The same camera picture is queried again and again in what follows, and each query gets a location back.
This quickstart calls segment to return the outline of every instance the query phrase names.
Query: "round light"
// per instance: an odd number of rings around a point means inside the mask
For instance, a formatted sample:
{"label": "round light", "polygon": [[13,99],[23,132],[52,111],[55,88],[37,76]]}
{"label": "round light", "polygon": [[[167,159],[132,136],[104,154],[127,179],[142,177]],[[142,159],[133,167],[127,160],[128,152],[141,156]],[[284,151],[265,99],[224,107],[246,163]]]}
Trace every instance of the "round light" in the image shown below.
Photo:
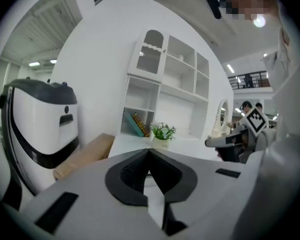
{"label": "round light", "polygon": [[262,15],[258,15],[256,19],[253,20],[253,24],[257,28],[262,28],[266,25],[266,19]]}

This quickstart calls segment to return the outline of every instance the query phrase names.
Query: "cabinet door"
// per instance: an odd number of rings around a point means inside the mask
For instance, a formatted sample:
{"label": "cabinet door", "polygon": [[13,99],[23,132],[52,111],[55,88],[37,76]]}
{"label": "cabinet door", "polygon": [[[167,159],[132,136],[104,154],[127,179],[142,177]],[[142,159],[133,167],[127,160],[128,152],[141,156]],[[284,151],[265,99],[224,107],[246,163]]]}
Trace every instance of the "cabinet door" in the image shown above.
{"label": "cabinet door", "polygon": [[161,83],[169,36],[158,29],[142,29],[130,62],[128,74]]}

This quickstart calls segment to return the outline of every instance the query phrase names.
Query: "teal book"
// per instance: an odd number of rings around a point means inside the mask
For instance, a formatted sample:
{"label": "teal book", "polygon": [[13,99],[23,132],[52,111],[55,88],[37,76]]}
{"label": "teal book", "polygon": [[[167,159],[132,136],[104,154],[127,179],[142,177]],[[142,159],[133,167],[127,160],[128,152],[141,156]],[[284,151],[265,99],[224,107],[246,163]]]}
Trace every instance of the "teal book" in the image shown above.
{"label": "teal book", "polygon": [[142,130],[140,130],[139,126],[137,125],[137,123],[135,122],[135,120],[132,118],[131,114],[124,110],[124,116],[128,119],[130,125],[132,126],[132,128],[136,131],[136,133],[140,136],[143,137],[145,136],[145,134],[142,132]]}

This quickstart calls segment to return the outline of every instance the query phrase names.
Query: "black and white checkered marker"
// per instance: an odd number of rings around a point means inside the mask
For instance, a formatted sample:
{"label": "black and white checkered marker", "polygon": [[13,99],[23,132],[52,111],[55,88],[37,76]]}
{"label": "black and white checkered marker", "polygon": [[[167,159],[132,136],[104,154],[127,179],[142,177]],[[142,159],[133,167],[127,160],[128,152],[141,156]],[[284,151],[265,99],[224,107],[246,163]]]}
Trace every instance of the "black and white checkered marker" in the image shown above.
{"label": "black and white checkered marker", "polygon": [[257,137],[264,128],[267,126],[267,121],[264,118],[263,114],[257,109],[257,107],[253,107],[250,111],[245,115],[245,125],[249,127],[249,129],[253,132],[253,134]]}

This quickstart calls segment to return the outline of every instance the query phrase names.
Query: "balcony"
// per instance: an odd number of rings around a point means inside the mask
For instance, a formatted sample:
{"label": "balcony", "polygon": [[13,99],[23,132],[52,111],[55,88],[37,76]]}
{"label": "balcony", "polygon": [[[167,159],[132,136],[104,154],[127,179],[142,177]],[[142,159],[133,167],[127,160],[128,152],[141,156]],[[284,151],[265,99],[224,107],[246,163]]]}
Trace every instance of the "balcony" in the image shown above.
{"label": "balcony", "polygon": [[267,71],[240,74],[228,77],[233,90],[271,87]]}

